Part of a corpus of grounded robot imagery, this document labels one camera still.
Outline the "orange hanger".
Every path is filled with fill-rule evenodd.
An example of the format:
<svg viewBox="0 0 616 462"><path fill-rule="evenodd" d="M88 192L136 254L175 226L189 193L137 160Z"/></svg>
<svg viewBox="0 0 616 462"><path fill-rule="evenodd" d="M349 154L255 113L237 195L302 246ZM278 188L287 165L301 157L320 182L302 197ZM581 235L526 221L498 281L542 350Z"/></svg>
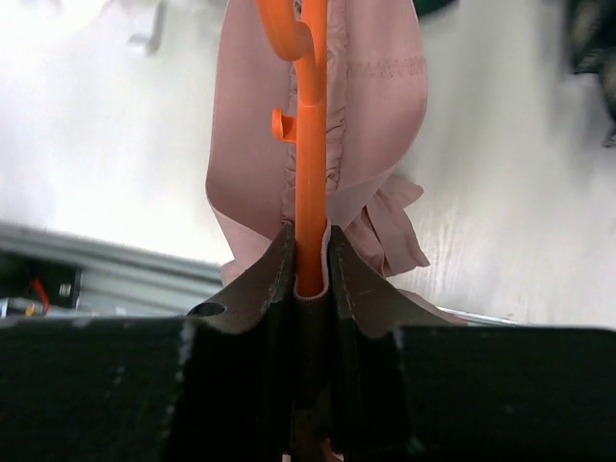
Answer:
<svg viewBox="0 0 616 462"><path fill-rule="evenodd" d="M273 52L295 66L296 116L274 110L271 130L295 145L296 293L314 297L324 290L328 2L304 1L301 19L291 1L263 0L256 6Z"/></svg>

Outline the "navy white plaid skirt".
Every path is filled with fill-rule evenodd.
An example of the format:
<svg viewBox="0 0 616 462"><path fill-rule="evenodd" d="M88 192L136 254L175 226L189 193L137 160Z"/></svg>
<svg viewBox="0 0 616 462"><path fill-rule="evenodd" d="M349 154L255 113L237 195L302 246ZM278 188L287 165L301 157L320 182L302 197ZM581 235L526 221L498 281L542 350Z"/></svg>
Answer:
<svg viewBox="0 0 616 462"><path fill-rule="evenodd" d="M615 53L615 1L570 1L567 33L574 73L600 73Z"/></svg>

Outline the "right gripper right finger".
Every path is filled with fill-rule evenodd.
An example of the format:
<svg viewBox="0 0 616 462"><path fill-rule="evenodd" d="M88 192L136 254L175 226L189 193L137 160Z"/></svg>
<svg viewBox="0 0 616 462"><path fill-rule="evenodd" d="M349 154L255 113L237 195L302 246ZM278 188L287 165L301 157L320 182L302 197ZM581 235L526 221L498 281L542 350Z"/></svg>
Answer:
<svg viewBox="0 0 616 462"><path fill-rule="evenodd" d="M327 255L336 312L331 445L346 461L406 461L411 419L394 331L452 323L365 263L338 226Z"/></svg>

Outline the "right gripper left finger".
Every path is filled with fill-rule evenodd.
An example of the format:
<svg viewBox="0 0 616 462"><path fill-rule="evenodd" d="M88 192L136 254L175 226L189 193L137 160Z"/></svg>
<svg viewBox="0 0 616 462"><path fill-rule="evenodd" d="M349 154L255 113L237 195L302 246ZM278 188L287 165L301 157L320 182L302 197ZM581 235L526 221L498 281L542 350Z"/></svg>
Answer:
<svg viewBox="0 0 616 462"><path fill-rule="evenodd" d="M166 461L279 461L293 394L295 238L282 226L251 267L195 306Z"/></svg>

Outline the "pink garment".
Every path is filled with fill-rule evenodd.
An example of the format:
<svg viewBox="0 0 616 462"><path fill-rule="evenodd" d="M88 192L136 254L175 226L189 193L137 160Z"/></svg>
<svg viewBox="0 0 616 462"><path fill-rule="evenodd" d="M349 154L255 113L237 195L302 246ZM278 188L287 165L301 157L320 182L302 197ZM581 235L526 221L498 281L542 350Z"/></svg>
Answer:
<svg viewBox="0 0 616 462"><path fill-rule="evenodd" d="M295 66L273 52L257 2L228 3L218 50L206 193L232 252L223 269L225 287L264 255L282 226L290 224L295 237L295 145L271 130L274 110L296 116ZM422 190L394 174L421 128L426 106L415 8L409 1L327 2L324 290L314 297L298 295L294 271L293 394L283 457L295 461L342 453L331 445L336 312L327 250L332 227L340 227L362 260L388 282L427 263L405 213ZM401 371L398 339L449 334L458 323L399 291L452 323L395 329ZM406 453L423 453L409 416Z"/></svg>

